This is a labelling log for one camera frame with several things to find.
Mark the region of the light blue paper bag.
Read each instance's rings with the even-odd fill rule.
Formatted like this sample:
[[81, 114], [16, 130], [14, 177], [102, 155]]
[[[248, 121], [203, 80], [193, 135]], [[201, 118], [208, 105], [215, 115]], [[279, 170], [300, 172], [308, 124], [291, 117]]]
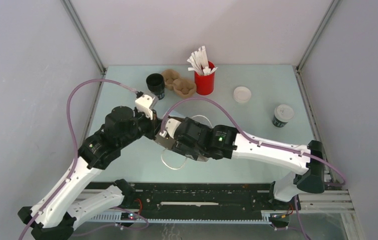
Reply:
[[[209, 120], [209, 118], [207, 118], [204, 115], [201, 115], [201, 114], [194, 115], [194, 116], [192, 116], [192, 119], [193, 118], [204, 118], [209, 123], [209, 126], [212, 127], [211, 121]], [[166, 120], [165, 130], [168, 129], [167, 127], [177, 127], [181, 123], [181, 119], [183, 119], [183, 118], [172, 117], [172, 118]], [[188, 159], [191, 159], [191, 160], [194, 160], [194, 161], [198, 161], [198, 162], [207, 162], [209, 160], [209, 158], [201, 155], [199, 153], [199, 151], [197, 151], [195, 149], [192, 149], [192, 148], [190, 148], [190, 147], [188, 147], [188, 146], [186, 146], [186, 145], [184, 145], [184, 144], [176, 141], [175, 139], [173, 139], [171, 137], [171, 135], [168, 135], [168, 134], [167, 135], [161, 135], [161, 131], [156, 135], [155, 142], [157, 144], [161, 145], [162, 147], [164, 147], [164, 149], [162, 150], [161, 155], [160, 155], [161, 162], [167, 168], [169, 168], [171, 170], [175, 170], [175, 171], [180, 170], [181, 168], [184, 167], [184, 165], [186, 164], [186, 162], [187, 162]], [[169, 166], [166, 163], [166, 161], [164, 160], [165, 151], [174, 152], [174, 153], [177, 153], [179, 155], [184, 156], [185, 160], [183, 161], [182, 165], [179, 166], [179, 167], [171, 167], [171, 166]]]

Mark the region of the black paper coffee cup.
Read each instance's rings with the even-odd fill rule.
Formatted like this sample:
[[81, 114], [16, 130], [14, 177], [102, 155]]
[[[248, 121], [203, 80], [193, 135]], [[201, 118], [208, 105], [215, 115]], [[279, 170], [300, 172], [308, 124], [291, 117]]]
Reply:
[[152, 73], [146, 78], [146, 85], [151, 93], [153, 93], [158, 100], [162, 100], [165, 96], [165, 81], [164, 77], [159, 73]]

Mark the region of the white plastic cup lid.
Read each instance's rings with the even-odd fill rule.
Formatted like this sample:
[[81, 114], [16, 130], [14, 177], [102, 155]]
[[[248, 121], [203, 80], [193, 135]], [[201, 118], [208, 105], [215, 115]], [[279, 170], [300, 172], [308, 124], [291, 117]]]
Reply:
[[251, 97], [250, 89], [245, 86], [238, 86], [234, 89], [233, 98], [238, 103], [245, 104], [250, 101]]

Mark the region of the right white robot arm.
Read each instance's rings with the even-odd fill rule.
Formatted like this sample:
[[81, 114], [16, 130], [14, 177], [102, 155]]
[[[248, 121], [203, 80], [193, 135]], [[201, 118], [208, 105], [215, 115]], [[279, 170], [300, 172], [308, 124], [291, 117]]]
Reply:
[[272, 164], [289, 170], [282, 179], [272, 184], [268, 204], [280, 209], [295, 195], [324, 193], [324, 166], [316, 160], [321, 147], [317, 141], [308, 145], [292, 146], [259, 138], [235, 127], [210, 127], [189, 117], [163, 120], [159, 135], [172, 140], [171, 150], [193, 159], [244, 159]]

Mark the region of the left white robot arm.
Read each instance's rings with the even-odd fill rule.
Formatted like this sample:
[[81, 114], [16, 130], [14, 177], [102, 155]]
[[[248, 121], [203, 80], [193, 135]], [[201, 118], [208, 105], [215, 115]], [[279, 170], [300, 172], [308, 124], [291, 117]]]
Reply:
[[135, 108], [118, 106], [104, 124], [79, 147], [77, 158], [55, 187], [33, 207], [18, 212], [36, 240], [67, 240], [93, 216], [113, 207], [129, 208], [136, 201], [135, 189], [124, 179], [103, 192], [75, 202], [86, 186], [121, 155], [123, 148], [141, 137], [155, 139], [161, 124], [154, 105], [157, 97], [137, 95]]

